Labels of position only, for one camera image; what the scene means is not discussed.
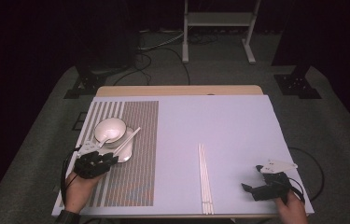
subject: human hand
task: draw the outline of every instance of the human hand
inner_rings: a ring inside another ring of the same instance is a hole
[[[92,179],[84,179],[72,172],[66,178],[66,206],[64,210],[79,214],[87,204],[93,188],[98,184],[103,175],[98,175]]]
[[[284,224],[307,224],[305,205],[294,194],[289,191],[287,194],[287,204],[284,204],[282,199],[276,198],[274,202],[277,206],[280,219]]]

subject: black cable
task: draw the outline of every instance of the black cable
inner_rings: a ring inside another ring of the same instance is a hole
[[[70,187],[70,185],[73,183],[73,181],[76,179],[76,177],[78,177],[78,175],[75,175],[75,177],[72,178],[72,180],[70,180],[69,184],[67,184],[66,189],[68,189]]]
[[[66,203],[66,190],[69,187],[70,183],[73,181],[71,181],[69,183],[69,185],[66,186],[66,172],[67,169],[69,168],[69,164],[70,164],[70,159],[73,156],[73,153],[75,151],[79,151],[79,147],[72,149],[67,156],[64,158],[63,160],[63,164],[62,164],[62,172],[61,172],[61,195],[62,195],[62,201],[63,204],[65,205]]]
[[[294,181],[294,182],[296,182],[297,184],[298,184],[298,186],[300,187],[300,189],[301,189],[301,194],[303,195],[303,187],[301,186],[301,184],[297,181],[297,180],[295,180],[295,179],[293,179],[293,178],[288,178],[289,180],[292,180],[292,181]]]
[[[319,191],[317,192],[317,194],[312,197],[310,199],[310,201],[314,201],[323,191],[323,188],[324,188],[324,185],[325,185],[325,182],[326,182],[326,178],[325,178],[325,175],[324,175],[324,172],[323,172],[323,168],[322,166],[320,165],[320,163],[317,161],[317,159],[315,159],[314,156],[312,156],[310,153],[306,152],[305,150],[302,150],[300,148],[297,148],[297,147],[288,147],[289,149],[292,149],[292,150],[296,150],[296,151],[300,151],[302,153],[304,153],[305,155],[309,156],[317,165],[319,171],[320,171],[320,174],[321,174],[321,185],[320,185],[320,188],[319,188]]]
[[[143,70],[146,69],[146,68],[148,68],[148,67],[151,65],[152,59],[151,59],[151,57],[149,57],[149,56],[146,55],[146,54],[140,53],[140,55],[142,55],[142,59],[143,59],[143,56],[148,58],[148,63],[147,63],[147,65],[145,65],[143,68],[138,68],[138,67],[135,65],[135,66],[134,66],[135,71],[132,71],[132,72],[130,72],[130,73],[127,73],[127,74],[125,74],[125,75],[122,75],[119,79],[117,79],[117,80],[114,82],[113,86],[116,86],[116,85],[117,85],[121,80],[123,80],[125,77],[127,77],[127,76],[129,76],[129,75],[132,75],[132,74],[134,74],[134,73],[137,73],[137,72],[141,72],[141,73],[145,76],[146,81],[147,81],[147,85],[149,85],[149,82],[150,82],[150,80],[151,80],[151,75],[145,73]]]
[[[180,56],[175,50],[173,50],[173,49],[168,49],[168,48],[154,48],[154,49],[143,50],[142,52],[150,52],[150,51],[159,50],[159,49],[170,50],[171,52],[173,52],[173,53],[177,56],[177,58],[180,60],[181,64],[183,65],[184,70],[186,71],[187,79],[188,79],[189,85],[191,85],[191,81],[190,81],[190,77],[189,77],[189,70],[188,70],[187,67],[183,64],[183,60],[181,59],[181,56]]]

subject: person's arm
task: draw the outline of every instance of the person's arm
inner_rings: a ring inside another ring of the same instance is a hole
[[[99,175],[92,179],[84,179],[74,172],[70,173],[66,178],[66,204],[55,223],[78,224],[79,212],[87,204],[93,188],[102,177],[103,175]]]
[[[305,213],[305,205],[294,194],[289,191],[287,194],[287,204],[282,199],[274,199],[280,219],[284,224],[307,224],[308,219]]]

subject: black curtain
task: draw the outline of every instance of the black curtain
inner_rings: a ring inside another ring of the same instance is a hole
[[[294,0],[273,65],[305,58],[350,112],[350,0]]]

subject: wooden edge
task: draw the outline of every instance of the wooden edge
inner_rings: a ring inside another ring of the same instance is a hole
[[[262,95],[256,85],[214,86],[103,86],[96,96],[154,96],[154,95]]]

